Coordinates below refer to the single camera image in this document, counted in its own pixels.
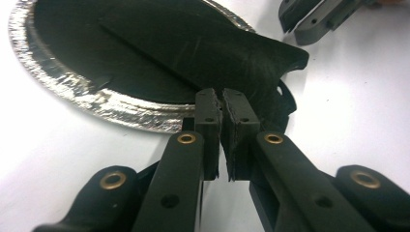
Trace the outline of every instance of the white table surface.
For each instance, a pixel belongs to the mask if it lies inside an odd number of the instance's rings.
[[[279,0],[219,0],[266,37],[293,44],[278,22]],[[60,220],[100,169],[140,171],[159,160],[169,134],[133,130],[56,98],[22,68],[0,1],[0,232]],[[286,134],[321,170],[375,169],[410,192],[410,2],[363,8],[319,43],[304,71],[288,74],[298,104]],[[263,231],[247,182],[205,185],[202,231]]]

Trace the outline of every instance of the crimped foil rim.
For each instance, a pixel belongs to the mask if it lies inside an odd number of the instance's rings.
[[[23,67],[55,95],[109,122],[144,131],[180,131],[185,117],[192,117],[193,104],[166,104],[140,100],[95,86],[60,63],[42,44],[34,28],[37,0],[19,0],[9,21],[15,55]],[[212,0],[203,0],[240,29],[254,32],[241,18]]]

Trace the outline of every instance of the screw hole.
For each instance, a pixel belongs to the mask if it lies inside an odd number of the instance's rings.
[[[364,171],[354,170],[350,173],[350,177],[356,184],[369,189],[378,189],[381,186],[379,180]]]
[[[100,180],[100,187],[107,190],[117,189],[122,186],[126,180],[127,176],[120,171],[109,172]]]
[[[265,135],[265,140],[272,144],[279,144],[283,142],[283,138],[277,134],[268,133]]]
[[[193,143],[196,140],[195,135],[190,134],[190,133],[183,133],[178,136],[178,142],[183,143],[183,144],[190,144]]]
[[[175,194],[165,195],[161,200],[161,204],[166,209],[175,208],[179,204],[179,197]]]
[[[107,184],[111,184],[111,185],[112,185],[112,184],[114,184],[114,183],[119,182],[120,179],[121,179],[121,177],[115,175],[115,176],[110,176],[110,177],[106,178],[106,179],[105,179],[105,182],[106,182]]]

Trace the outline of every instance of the black plastic part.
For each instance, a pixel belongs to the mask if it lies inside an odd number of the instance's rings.
[[[252,169],[249,192],[265,232],[275,232],[280,204],[257,162]]]
[[[101,24],[197,90],[243,92],[264,128],[285,130],[293,111],[277,87],[307,65],[300,48],[145,1],[123,1]]]
[[[279,202],[276,231],[375,231],[284,134],[259,133],[252,154]]]
[[[195,131],[202,134],[204,148],[204,180],[219,175],[221,106],[213,89],[205,89],[195,98]]]
[[[223,99],[220,143],[226,156],[229,180],[249,180],[253,166],[249,145],[260,132],[260,123],[243,93],[225,89]]]
[[[122,173],[125,182],[118,188],[103,188],[120,183]],[[132,228],[142,201],[135,171],[128,167],[111,166],[95,174],[76,197],[67,215],[57,224],[37,227],[35,232],[128,232]]]
[[[133,232],[188,232],[199,229],[203,181],[202,136],[173,134],[147,191]]]
[[[380,232],[410,231],[410,195],[382,174],[352,165],[341,167],[338,190]]]

